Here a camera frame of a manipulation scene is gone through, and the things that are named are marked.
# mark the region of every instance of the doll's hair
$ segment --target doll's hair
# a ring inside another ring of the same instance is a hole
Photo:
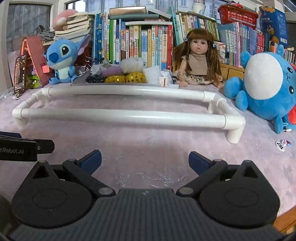
[[[174,51],[174,60],[177,65],[181,64],[182,56],[186,56],[186,72],[191,71],[191,67],[189,65],[189,54],[190,50],[190,43],[195,39],[204,39],[207,41],[208,50],[206,52],[206,59],[207,59],[207,79],[208,80],[218,80],[217,75],[222,75],[220,69],[220,62],[219,62],[219,52],[217,48],[213,46],[214,38],[213,35],[203,28],[196,28],[191,30],[186,36],[186,42],[184,41],[180,44]]]

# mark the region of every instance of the white belly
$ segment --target white belly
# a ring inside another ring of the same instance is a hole
[[[60,79],[68,78],[69,70],[70,70],[70,67],[65,67],[65,68],[59,69],[59,78]]]

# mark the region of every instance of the stack of books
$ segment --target stack of books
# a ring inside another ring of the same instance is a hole
[[[221,42],[226,45],[226,64],[242,68],[242,51],[248,51],[251,55],[265,51],[265,36],[251,27],[234,22],[219,26],[218,32]]]
[[[273,52],[276,53],[277,52],[277,48],[278,48],[278,44],[273,42],[273,41],[269,41],[269,52]],[[284,49],[284,56],[283,58],[289,62],[291,62],[292,64],[296,64],[296,59],[295,59],[295,54],[292,53],[292,51],[294,51],[294,48],[285,48]]]
[[[144,59],[147,67],[172,70],[173,25],[171,15],[146,7],[110,9],[95,17],[93,58],[113,64],[132,57]]]
[[[217,23],[214,19],[194,12],[175,12],[174,7],[170,7],[168,13],[172,15],[175,46],[182,44],[187,34],[195,28],[208,30],[215,41],[220,41]]]
[[[93,33],[94,14],[81,13],[70,16],[70,21],[66,22],[62,31],[56,31],[54,40],[61,38],[79,42],[84,36]]]

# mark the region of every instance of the screw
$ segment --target screw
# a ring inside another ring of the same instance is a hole
[[[101,195],[110,195],[111,193],[113,193],[113,189],[105,187],[105,188],[100,188],[99,189],[99,193]]]
[[[190,195],[193,193],[193,189],[192,188],[188,188],[188,187],[183,187],[179,189],[179,192],[183,195]]]

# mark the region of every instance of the gray ribbed surface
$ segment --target gray ribbed surface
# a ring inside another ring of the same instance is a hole
[[[171,189],[122,189],[112,198],[100,198],[81,220],[51,230],[20,226],[15,241],[275,241],[272,226],[244,231],[209,219],[192,198]]]

